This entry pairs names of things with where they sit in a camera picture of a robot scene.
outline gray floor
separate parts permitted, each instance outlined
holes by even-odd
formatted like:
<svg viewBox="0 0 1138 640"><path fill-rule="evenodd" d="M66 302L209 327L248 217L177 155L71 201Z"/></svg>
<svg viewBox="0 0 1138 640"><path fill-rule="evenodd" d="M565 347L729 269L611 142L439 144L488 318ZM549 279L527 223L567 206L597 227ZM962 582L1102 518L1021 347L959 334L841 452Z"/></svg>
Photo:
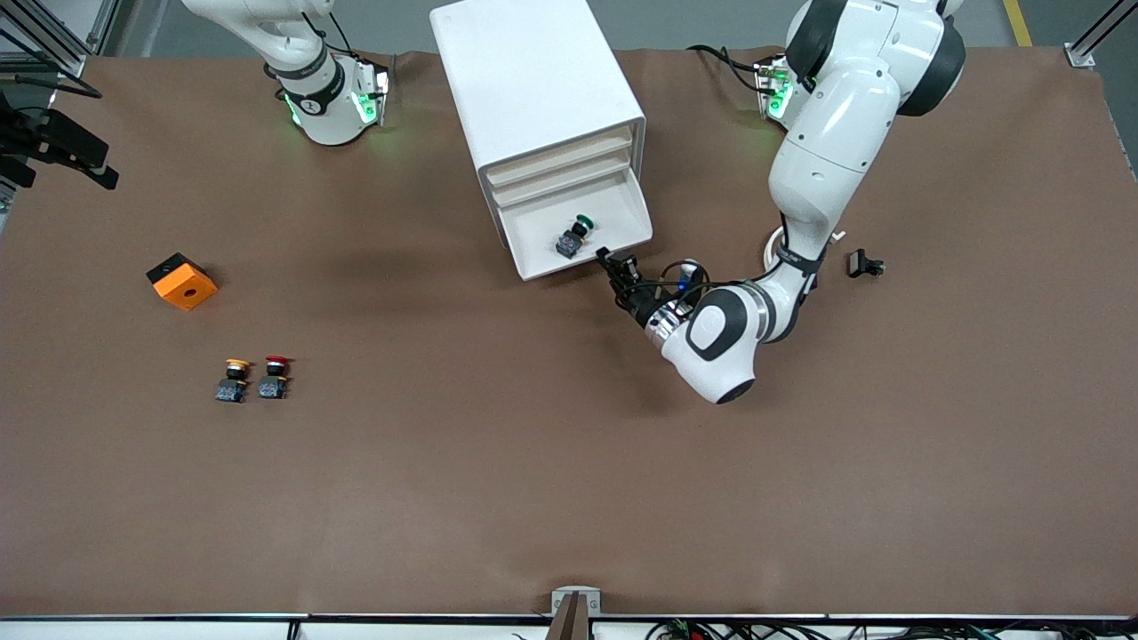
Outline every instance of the gray floor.
<svg viewBox="0 0 1138 640"><path fill-rule="evenodd" d="M453 0L339 0L336 16L352 46L377 54L435 51L428 13ZM782 44L802 0L589 0L615 49ZM225 30L180 0L137 0L118 47L124 56L250 56ZM970 47L1015 44L1000 0L970 0L958 16Z"/></svg>
<svg viewBox="0 0 1138 640"><path fill-rule="evenodd" d="M1112 5L1114 0L1020 0L1037 47L1078 40ZM1095 61L1119 137L1131 154L1138 153L1138 14L1095 49Z"/></svg>

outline black wire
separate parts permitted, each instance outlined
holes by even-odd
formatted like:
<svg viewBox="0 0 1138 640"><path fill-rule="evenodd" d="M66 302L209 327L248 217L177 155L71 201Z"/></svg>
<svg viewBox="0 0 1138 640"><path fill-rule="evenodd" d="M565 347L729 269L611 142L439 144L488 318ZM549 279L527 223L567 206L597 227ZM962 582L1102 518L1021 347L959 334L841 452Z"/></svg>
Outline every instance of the black wire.
<svg viewBox="0 0 1138 640"><path fill-rule="evenodd" d="M686 285L686 284L687 282L679 282L679 281L645 280L643 282L636 282L634 285L628 285L627 287L624 287L622 289L620 289L620 295L625 295L633 289L644 289L649 287L678 287L681 285ZM684 289L684 296L690 295L692 292L696 289L706 289L708 287L726 287L727 285L731 284L732 282L700 282L699 285L691 285L690 287Z"/></svg>
<svg viewBox="0 0 1138 640"><path fill-rule="evenodd" d="M676 262L673 262L671 264L665 266L663 271L660 271L660 279L662 280L668 274L668 271L671 271L673 269L681 266L683 264L691 264L692 266L703 269L703 265L700 264L699 262L695 262L694 260L677 260Z"/></svg>
<svg viewBox="0 0 1138 640"><path fill-rule="evenodd" d="M768 638L769 638L770 635L774 635L775 633L777 633L777 634L780 634L780 635L785 635L786 638L790 638L790 640L802 640L802 639L801 639L801 638L799 638L798 635L794 635L793 633L791 633L791 632L786 631L786 627L785 627L785 626L783 626L783 625L781 625L781 624L774 624L774 623L764 623L764 624L765 624L766 626L770 627L770 630L772 630L772 632L770 632L770 634L768 635Z"/></svg>
<svg viewBox="0 0 1138 640"><path fill-rule="evenodd" d="M747 79L743 77L743 74L741 74L739 72L740 72L740 69L742 69L742 71L749 71L751 73L754 73L754 67L745 65L743 63L740 63L739 60L732 59L731 55L727 54L727 48L726 47L723 47L718 51L716 51L715 49L708 47L707 44L693 44L693 46L688 47L687 50L688 51L703 51L703 52L711 54L720 63L727 65L727 67L731 69L731 73L735 74L735 77L740 82L743 83L743 87L747 87L748 89L750 89L751 91L754 91L756 93L762 93L764 96L774 96L775 95L775 92L774 92L773 89L765 89L765 88L757 87L757 85L751 84L750 82L748 82Z"/></svg>
<svg viewBox="0 0 1138 640"><path fill-rule="evenodd" d="M702 632L708 638L708 640L727 640L726 638L723 637L721 633L716 631L715 627L712 627L711 625L695 624L694 627L696 629L696 631Z"/></svg>
<svg viewBox="0 0 1138 640"><path fill-rule="evenodd" d="M687 50L688 51L703 51L704 54L711 54L716 58L719 58L720 63L723 63L725 65L731 65L731 66L733 66L733 67L735 67L737 69L750 71L750 72L754 71L754 67L749 67L749 66L744 65L743 63L740 63L739 60L732 59L732 57L727 55L727 48L726 47L724 47L720 50L720 49L712 49L711 47L708 47L707 44L692 44L691 47L687 48Z"/></svg>
<svg viewBox="0 0 1138 640"><path fill-rule="evenodd" d="M810 629L808 626L800 626L800 625L797 625L797 624L789 624L789 623L780 623L780 624L782 626L785 626L786 629L793 629L794 631L798 631L799 633L801 633L806 638L813 638L814 640L830 640L830 638L826 637L825 634L823 634L823 633L820 633L818 631L815 631L815 630L813 630L813 629Z"/></svg>
<svg viewBox="0 0 1138 640"><path fill-rule="evenodd" d="M0 28L0 35L2 35L5 40L7 40L8 42L11 42L16 47L19 47L19 49L23 50L28 56L32 56L36 60L40 60L41 63L48 65L48 67L52 68L55 73L63 74L67 80L71 80L75 84L79 84L80 87L82 87L82 89L76 89L74 87L68 87L66 84L60 84L58 82L48 82L46 80L40 80L38 77L27 77L25 75L19 75L19 74L16 74L11 77L13 82L17 84L34 84L35 87L44 87L47 89L55 89L57 91L66 91L68 93L75 93L77 96L83 96L86 98L94 98L97 100L99 98L102 98L102 93L99 92L98 89L91 87L86 82L80 80L77 75L59 66L55 60L49 58L47 54L43 54L42 51L33 51L31 48L27 47L27 44L24 44L23 42L20 42L19 40L14 38L10 33L8 33L2 28Z"/></svg>
<svg viewBox="0 0 1138 640"><path fill-rule="evenodd" d="M340 33L340 40L344 41L344 48L351 51L352 44L348 42L348 36L344 35L344 30L340 28L340 22L336 19L336 14L328 11L328 17L332 18L332 24L336 25L336 31Z"/></svg>
<svg viewBox="0 0 1138 640"><path fill-rule="evenodd" d="M308 23L308 28L311 28L312 32L315 33L321 40L328 38L328 32L320 31L319 28L316 28L316 25L312 24L312 18L308 17L308 14L300 11L300 17L304 18L304 22Z"/></svg>
<svg viewBox="0 0 1138 640"><path fill-rule="evenodd" d="M660 629L665 627L665 626L668 626L668 623L666 623L666 622L657 623L655 626L653 626L652 629L649 629L648 633L644 634L644 640L652 640L652 634L655 633L657 631L659 631Z"/></svg>

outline robotic arm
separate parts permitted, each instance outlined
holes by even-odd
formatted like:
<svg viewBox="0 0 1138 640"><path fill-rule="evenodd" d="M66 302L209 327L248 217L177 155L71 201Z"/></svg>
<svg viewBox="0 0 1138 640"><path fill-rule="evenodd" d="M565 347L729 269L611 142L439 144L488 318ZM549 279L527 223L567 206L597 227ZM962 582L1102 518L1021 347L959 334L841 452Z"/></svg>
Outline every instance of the robotic arm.
<svg viewBox="0 0 1138 640"><path fill-rule="evenodd" d="M618 304L706 400L745 393L758 345L794 328L893 118L923 115L955 88L964 44L950 15L962 2L813 0L799 10L785 56L757 69L764 115L786 129L769 175L785 239L767 273L710 288L698 263L682 261L678 290L661 295L635 259L599 252Z"/></svg>
<svg viewBox="0 0 1138 640"><path fill-rule="evenodd" d="M307 22L331 14L335 0L182 1L261 54L284 89L292 121L314 142L351 142L382 117L387 69L351 51L332 52Z"/></svg>

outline green led light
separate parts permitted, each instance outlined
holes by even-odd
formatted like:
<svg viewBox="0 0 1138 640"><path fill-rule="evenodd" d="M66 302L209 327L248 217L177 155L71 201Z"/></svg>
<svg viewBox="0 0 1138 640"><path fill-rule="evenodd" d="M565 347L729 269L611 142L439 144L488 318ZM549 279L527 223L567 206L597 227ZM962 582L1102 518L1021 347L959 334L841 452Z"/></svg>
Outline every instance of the green led light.
<svg viewBox="0 0 1138 640"><path fill-rule="evenodd" d="M786 102L790 101L790 97L794 95L794 85L791 83L785 83L781 89L775 91L775 95L770 97L770 117L782 117L786 114Z"/></svg>
<svg viewBox="0 0 1138 640"><path fill-rule="evenodd" d="M376 122L376 100L372 100L368 96L358 96L355 92L352 93L352 98L356 110L360 112L360 120L364 124Z"/></svg>
<svg viewBox="0 0 1138 640"><path fill-rule="evenodd" d="M288 93L284 95L284 104L288 105L288 110L292 113L292 122L300 126L300 116L296 115L296 107L292 106L292 100L289 99Z"/></svg>

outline brown table surface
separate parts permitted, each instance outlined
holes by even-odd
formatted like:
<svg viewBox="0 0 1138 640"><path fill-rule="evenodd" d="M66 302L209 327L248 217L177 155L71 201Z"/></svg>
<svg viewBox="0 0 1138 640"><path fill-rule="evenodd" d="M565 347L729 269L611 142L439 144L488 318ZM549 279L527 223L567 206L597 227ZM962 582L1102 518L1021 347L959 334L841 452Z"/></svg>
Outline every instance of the brown table surface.
<svg viewBox="0 0 1138 640"><path fill-rule="evenodd" d="M780 132L706 56L619 59L642 264L758 273ZM123 178L38 167L0 238L0 613L519 613L566 583L624 613L1133 612L1138 188L1059 50L972 50L897 121L726 407L597 269L519 280L437 57L343 148L259 66L94 59L106 99L60 100ZM885 277L842 276L857 247ZM222 286L190 313L143 276L173 252ZM266 353L290 399L212 399Z"/></svg>

